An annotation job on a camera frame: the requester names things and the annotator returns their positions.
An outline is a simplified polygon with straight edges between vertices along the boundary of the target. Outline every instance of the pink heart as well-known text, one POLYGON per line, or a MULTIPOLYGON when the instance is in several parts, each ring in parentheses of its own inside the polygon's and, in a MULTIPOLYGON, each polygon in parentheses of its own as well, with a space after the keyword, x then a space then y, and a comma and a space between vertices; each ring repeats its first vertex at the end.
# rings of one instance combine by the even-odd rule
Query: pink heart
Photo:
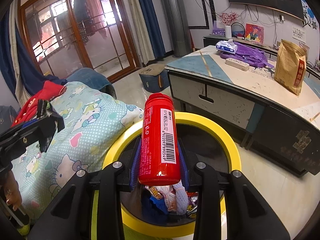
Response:
POLYGON ((40 205, 39 205, 37 202, 35 202, 35 201, 31 201, 31 206, 32 206, 32 208, 38 208, 38 207, 40 207, 40 205))
POLYGON ((69 140, 71 147, 73 148, 78 147, 79 139, 81 136, 82 136, 82 132, 79 132, 69 140))

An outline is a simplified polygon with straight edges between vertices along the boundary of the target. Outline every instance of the pink garment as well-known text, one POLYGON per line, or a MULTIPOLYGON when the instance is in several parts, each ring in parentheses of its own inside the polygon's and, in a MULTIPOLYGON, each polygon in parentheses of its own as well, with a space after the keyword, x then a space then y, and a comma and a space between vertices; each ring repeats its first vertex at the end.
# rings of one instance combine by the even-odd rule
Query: pink garment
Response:
POLYGON ((95 25, 95 29, 98 30, 98 32, 101 34, 102 37, 106 38, 107 37, 107 28, 104 28, 107 26, 104 15, 103 14, 103 9, 101 7, 100 0, 86 0, 88 10, 90 17, 93 18, 93 22, 95 25))

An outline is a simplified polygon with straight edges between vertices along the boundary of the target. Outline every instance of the red painting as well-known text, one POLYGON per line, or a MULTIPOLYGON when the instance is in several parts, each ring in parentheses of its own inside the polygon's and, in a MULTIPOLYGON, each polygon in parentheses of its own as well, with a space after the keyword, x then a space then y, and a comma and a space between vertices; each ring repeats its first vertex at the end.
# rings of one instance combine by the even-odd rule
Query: red painting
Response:
POLYGON ((264 27, 247 23, 245 25, 245 39, 263 44, 264 27))

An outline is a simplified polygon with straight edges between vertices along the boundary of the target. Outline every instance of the blue curtain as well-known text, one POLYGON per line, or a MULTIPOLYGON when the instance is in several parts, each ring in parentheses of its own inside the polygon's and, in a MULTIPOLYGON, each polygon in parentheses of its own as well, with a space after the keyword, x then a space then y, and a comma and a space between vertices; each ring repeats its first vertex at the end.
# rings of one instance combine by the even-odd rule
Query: blue curtain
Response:
POLYGON ((152 0, 139 0, 139 3, 147 25, 153 54, 155 55, 155 58, 163 57, 165 49, 152 0))
MULTIPOLYGON (((50 80, 56 84, 66 84, 66 79, 59 79, 53 75, 44 76, 36 69, 26 47, 22 42, 17 26, 15 26, 15 28, 20 75, 22 83, 27 92, 31 96, 35 95, 43 88, 44 82, 47 80, 50 80)), ((10 91, 15 97, 16 79, 10 52, 9 10, 0 21, 0 70, 10 91)))

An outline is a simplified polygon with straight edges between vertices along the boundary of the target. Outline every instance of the white curtain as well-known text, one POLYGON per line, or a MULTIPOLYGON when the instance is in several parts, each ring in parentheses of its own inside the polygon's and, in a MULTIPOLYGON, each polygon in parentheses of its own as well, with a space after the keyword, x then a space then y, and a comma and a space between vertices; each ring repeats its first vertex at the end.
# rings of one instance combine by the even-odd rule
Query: white curtain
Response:
POLYGON ((15 95, 20 107, 22 108, 25 102, 27 102, 31 96, 23 86, 21 75, 20 75, 20 66, 19 66, 18 52, 17 52, 16 29, 15 29, 15 23, 18 22, 17 18, 18 18, 18 0, 13 0, 9 9, 9 41, 10 41, 12 65, 14 69, 14 75, 16 78, 15 95))
POLYGON ((146 22, 143 17, 139 0, 123 0, 123 2, 124 8, 127 12, 137 54, 140 56, 141 62, 147 64, 148 61, 155 59, 155 55, 153 54, 146 22))

